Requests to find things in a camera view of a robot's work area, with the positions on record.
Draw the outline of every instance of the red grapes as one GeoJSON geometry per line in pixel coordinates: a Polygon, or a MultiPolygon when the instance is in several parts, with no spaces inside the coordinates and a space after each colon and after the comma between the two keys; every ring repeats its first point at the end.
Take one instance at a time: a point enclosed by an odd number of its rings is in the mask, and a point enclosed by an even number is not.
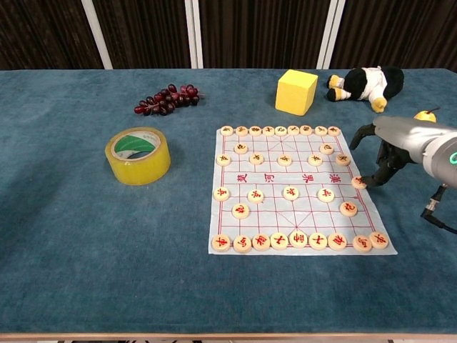
{"type": "Polygon", "coordinates": [[[134,112],[144,116],[150,114],[166,116],[178,107],[196,106],[200,101],[198,93],[199,90],[192,84],[181,86],[179,91],[174,84],[169,84],[166,89],[154,94],[154,97],[148,96],[145,100],[141,100],[139,106],[134,108],[134,112]]]}

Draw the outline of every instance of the black cable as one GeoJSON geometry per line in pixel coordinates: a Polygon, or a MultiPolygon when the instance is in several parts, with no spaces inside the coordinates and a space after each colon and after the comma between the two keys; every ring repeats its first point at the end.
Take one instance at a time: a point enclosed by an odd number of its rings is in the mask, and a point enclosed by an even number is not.
{"type": "Polygon", "coordinates": [[[421,217],[424,218],[427,222],[439,227],[440,229],[445,229],[452,234],[457,234],[457,230],[453,229],[452,227],[448,227],[441,220],[433,216],[433,211],[435,211],[436,206],[440,203],[444,191],[447,188],[448,186],[446,184],[440,185],[436,193],[430,198],[430,202],[426,208],[422,211],[421,217]]]}

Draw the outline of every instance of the yellow ball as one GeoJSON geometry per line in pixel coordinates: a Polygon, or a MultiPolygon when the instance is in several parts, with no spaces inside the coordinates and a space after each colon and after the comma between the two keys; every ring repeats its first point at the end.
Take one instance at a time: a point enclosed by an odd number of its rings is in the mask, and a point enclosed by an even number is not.
{"type": "Polygon", "coordinates": [[[433,123],[436,123],[436,116],[430,111],[420,111],[414,116],[414,119],[432,121],[433,123]]]}

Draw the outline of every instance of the dark curtain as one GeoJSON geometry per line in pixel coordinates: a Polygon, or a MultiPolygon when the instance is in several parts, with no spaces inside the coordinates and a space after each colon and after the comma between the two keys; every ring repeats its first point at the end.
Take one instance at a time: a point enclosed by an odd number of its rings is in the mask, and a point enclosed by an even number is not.
{"type": "Polygon", "coordinates": [[[97,68],[103,64],[80,1],[0,1],[0,69],[97,68]]]}
{"type": "Polygon", "coordinates": [[[199,0],[205,68],[314,69],[329,0],[199,0]]]}
{"type": "Polygon", "coordinates": [[[457,71],[456,0],[346,1],[330,67],[457,71]]]}
{"type": "Polygon", "coordinates": [[[94,0],[115,69],[190,68],[184,0],[94,0]]]}

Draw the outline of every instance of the green light ring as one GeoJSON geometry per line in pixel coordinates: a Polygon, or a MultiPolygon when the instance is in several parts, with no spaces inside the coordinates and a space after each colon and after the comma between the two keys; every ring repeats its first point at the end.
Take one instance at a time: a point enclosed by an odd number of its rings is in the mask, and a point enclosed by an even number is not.
{"type": "Polygon", "coordinates": [[[451,157],[449,157],[449,161],[451,164],[457,164],[457,151],[454,152],[451,157]]]}

